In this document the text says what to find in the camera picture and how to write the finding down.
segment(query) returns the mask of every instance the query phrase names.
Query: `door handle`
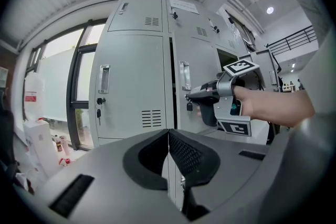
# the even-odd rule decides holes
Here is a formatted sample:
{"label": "door handle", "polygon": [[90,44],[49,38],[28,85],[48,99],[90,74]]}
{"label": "door handle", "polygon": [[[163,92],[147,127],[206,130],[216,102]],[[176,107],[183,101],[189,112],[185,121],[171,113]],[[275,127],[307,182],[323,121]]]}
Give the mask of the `door handle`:
{"label": "door handle", "polygon": [[126,11],[127,6],[128,6],[128,3],[124,3],[122,5],[121,10],[119,10],[119,15],[122,15]]}
{"label": "door handle", "polygon": [[189,63],[180,61],[181,84],[183,91],[191,90]]}
{"label": "door handle", "polygon": [[99,93],[109,93],[110,65],[102,65],[99,69]]}

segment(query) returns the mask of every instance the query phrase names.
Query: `railing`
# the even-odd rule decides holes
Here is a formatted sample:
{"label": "railing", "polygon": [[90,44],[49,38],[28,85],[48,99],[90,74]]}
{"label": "railing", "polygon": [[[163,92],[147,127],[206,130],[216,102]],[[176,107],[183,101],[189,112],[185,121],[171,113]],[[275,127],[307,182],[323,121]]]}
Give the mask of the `railing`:
{"label": "railing", "polygon": [[308,26],[277,42],[267,44],[266,47],[270,49],[273,55],[277,55],[288,50],[293,50],[314,40],[316,40],[316,35],[313,26]]}

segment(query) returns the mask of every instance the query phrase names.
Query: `door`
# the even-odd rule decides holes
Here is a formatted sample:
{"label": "door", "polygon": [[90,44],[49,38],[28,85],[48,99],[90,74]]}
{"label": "door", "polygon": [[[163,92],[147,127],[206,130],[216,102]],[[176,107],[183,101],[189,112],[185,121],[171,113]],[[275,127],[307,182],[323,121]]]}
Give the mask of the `door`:
{"label": "door", "polygon": [[235,38],[231,30],[227,27],[222,16],[215,13],[211,14],[209,16],[209,23],[212,24],[214,28],[217,26],[217,29],[219,30],[218,33],[212,31],[216,36],[214,37],[213,42],[229,51],[236,52],[237,45],[235,44]]}
{"label": "door", "polygon": [[163,39],[107,32],[96,52],[100,69],[95,98],[99,138],[121,139],[166,128]]}
{"label": "door", "polygon": [[208,42],[174,34],[173,37],[174,68],[176,84],[176,114],[177,128],[193,133],[198,133],[209,126],[205,125],[197,116],[197,107],[193,111],[187,111],[187,100],[185,99],[187,83],[186,72],[190,74],[190,87],[201,86],[216,78],[219,69],[217,50]]}
{"label": "door", "polygon": [[190,35],[195,38],[210,41],[209,32],[211,31],[211,28],[209,27],[209,23],[205,16],[175,8],[174,11],[178,15],[178,18],[174,19],[171,15],[170,1],[166,0],[166,4],[169,33]]}
{"label": "door", "polygon": [[162,32],[161,0],[123,0],[108,31],[122,30]]}

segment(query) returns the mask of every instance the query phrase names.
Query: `locker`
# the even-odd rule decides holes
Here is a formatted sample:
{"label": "locker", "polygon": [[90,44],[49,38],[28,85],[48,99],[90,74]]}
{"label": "locker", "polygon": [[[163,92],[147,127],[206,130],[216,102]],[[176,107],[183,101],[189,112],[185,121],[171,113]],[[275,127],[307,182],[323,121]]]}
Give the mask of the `locker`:
{"label": "locker", "polygon": [[169,33],[179,33],[205,41],[211,40],[211,28],[208,19],[205,16],[175,8],[174,10],[176,11],[178,18],[174,19],[171,15],[171,6],[169,0],[166,0],[166,6]]}
{"label": "locker", "polygon": [[217,50],[208,42],[196,38],[173,35],[173,53],[176,84],[177,128],[198,133],[209,127],[197,116],[197,106],[193,111],[186,109],[185,94],[194,87],[216,78],[221,72]]}
{"label": "locker", "polygon": [[123,0],[108,31],[122,30],[162,32],[161,0]]}
{"label": "locker", "polygon": [[227,27],[222,16],[211,13],[209,14],[210,23],[213,26],[217,26],[219,33],[212,31],[215,35],[212,42],[219,45],[229,51],[237,52],[237,44],[235,44],[235,39],[231,30]]}
{"label": "locker", "polygon": [[96,105],[98,138],[165,129],[162,37],[106,33],[99,46],[95,99],[106,101]]}

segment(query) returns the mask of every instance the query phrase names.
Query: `plastic container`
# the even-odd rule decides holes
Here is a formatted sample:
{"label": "plastic container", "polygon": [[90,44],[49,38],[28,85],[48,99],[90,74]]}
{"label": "plastic container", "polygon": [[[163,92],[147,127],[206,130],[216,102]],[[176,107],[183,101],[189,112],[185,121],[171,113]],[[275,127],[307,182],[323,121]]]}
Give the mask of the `plastic container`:
{"label": "plastic container", "polygon": [[44,80],[38,73],[31,72],[25,78],[24,109],[29,121],[44,116]]}
{"label": "plastic container", "polygon": [[69,156],[70,149],[69,149],[68,141],[63,135],[61,135],[60,138],[61,138],[61,145],[62,145],[62,148],[64,149],[65,155]]}

